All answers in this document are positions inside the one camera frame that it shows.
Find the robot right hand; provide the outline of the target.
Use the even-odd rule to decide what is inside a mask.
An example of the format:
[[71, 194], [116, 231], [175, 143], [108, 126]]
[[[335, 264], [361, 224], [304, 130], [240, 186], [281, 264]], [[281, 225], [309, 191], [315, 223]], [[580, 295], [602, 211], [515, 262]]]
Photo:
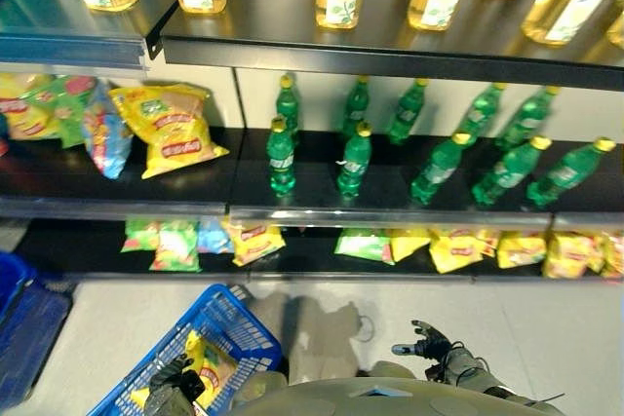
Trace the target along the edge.
[[419, 339], [413, 344], [395, 344], [391, 352], [396, 356], [417, 356], [442, 363], [452, 348], [448, 338], [426, 321], [413, 320], [411, 324]]

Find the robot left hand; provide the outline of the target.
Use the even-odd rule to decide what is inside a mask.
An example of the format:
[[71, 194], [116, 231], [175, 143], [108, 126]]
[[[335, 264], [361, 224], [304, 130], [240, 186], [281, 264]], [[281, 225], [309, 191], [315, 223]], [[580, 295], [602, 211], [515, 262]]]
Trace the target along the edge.
[[187, 380], [184, 376], [184, 370], [193, 363], [194, 358], [190, 358], [186, 353], [172, 359], [150, 378], [150, 393], [154, 393], [165, 386], [184, 389]]

